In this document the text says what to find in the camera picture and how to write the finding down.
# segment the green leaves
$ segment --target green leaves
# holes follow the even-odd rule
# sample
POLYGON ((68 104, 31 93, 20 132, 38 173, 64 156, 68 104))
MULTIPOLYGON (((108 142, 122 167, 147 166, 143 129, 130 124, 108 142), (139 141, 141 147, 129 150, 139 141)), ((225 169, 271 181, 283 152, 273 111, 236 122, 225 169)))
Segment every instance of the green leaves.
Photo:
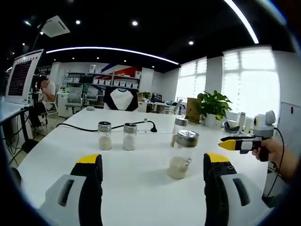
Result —
POLYGON ((228 103, 231 101, 227 96, 222 95, 216 90, 211 93, 205 92, 198 94, 198 99, 201 103, 198 106, 195 106, 196 110, 206 117, 208 114, 217 115, 218 118, 222 119, 226 117, 226 111, 232 110, 228 103))

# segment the person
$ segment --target person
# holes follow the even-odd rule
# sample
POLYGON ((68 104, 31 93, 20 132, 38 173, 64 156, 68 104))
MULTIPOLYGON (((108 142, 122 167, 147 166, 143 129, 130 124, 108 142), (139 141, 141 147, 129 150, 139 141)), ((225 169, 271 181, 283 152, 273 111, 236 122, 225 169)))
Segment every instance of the person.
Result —
MULTIPOLYGON (((274 138, 269 138, 266 140, 262 140, 261 145, 268 149, 269 161, 276 163, 277 168, 279 168, 282 151, 283 151, 282 143, 279 143, 274 138)), ((261 151, 260 148, 258 148, 258 150, 254 149, 252 151, 252 155, 255 155, 258 160, 259 160, 260 151, 261 151)), ((288 148, 285 147, 279 174, 281 175, 282 179, 286 183, 292 180, 297 167, 298 167, 298 158, 295 157, 293 153, 288 148)))
POLYGON ((55 84, 49 81, 46 76, 41 76, 40 81, 43 97, 29 110, 29 119, 32 123, 32 127, 37 131, 39 131, 42 126, 39 115, 46 112, 45 108, 47 108, 47 110, 52 108, 52 104, 47 104, 47 102, 54 102, 55 100, 55 84))

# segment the silver metal lid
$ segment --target silver metal lid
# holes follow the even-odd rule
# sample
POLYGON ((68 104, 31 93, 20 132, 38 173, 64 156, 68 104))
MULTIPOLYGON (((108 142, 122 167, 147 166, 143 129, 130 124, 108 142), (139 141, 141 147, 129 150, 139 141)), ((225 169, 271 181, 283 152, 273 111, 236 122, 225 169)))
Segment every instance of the silver metal lid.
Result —
POLYGON ((108 121, 100 121, 98 123, 98 131, 99 132, 104 132, 104 133, 107 133, 107 132, 111 132, 112 130, 112 124, 108 121))
POLYGON ((126 133, 136 133, 137 125, 132 123, 125 123, 123 126, 123 131, 126 133))
POLYGON ((176 118, 174 123, 178 126, 187 126, 188 120, 184 118, 176 118))
POLYGON ((175 141, 182 147, 196 147, 198 145, 198 133, 190 130, 179 130, 175 141))

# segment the floor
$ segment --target floor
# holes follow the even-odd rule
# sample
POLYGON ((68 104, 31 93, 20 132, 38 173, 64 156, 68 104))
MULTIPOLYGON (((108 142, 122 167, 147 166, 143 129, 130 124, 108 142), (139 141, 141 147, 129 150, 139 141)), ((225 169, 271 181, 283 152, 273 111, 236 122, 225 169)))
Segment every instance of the floor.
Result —
MULTIPOLYGON (((59 117, 57 114, 49 115, 49 116, 47 116, 47 118, 48 118, 48 132, 47 132, 46 126, 43 127, 43 130, 40 132, 40 134, 34 135, 34 138, 33 138, 34 140, 41 141, 48 133, 50 133, 52 130, 55 129, 57 124, 65 121, 65 118, 59 117)), ((40 117, 40 121, 45 122, 45 119, 40 117)), ((23 150, 19 151, 18 154, 15 156, 15 161, 13 160, 10 163, 10 166, 17 168, 26 156, 27 156, 27 153, 25 151, 23 151, 23 150)))

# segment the computer monitor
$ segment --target computer monitor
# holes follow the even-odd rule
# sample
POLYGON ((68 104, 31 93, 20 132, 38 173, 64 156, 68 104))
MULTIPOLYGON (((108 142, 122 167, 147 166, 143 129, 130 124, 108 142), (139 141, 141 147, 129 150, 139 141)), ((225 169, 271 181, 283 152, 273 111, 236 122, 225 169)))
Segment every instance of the computer monitor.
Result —
POLYGON ((162 94, 152 93, 150 101, 151 102, 162 102, 162 94))
POLYGON ((15 59, 8 79, 5 101, 16 104, 27 103, 32 76, 42 53, 43 49, 40 49, 15 59))

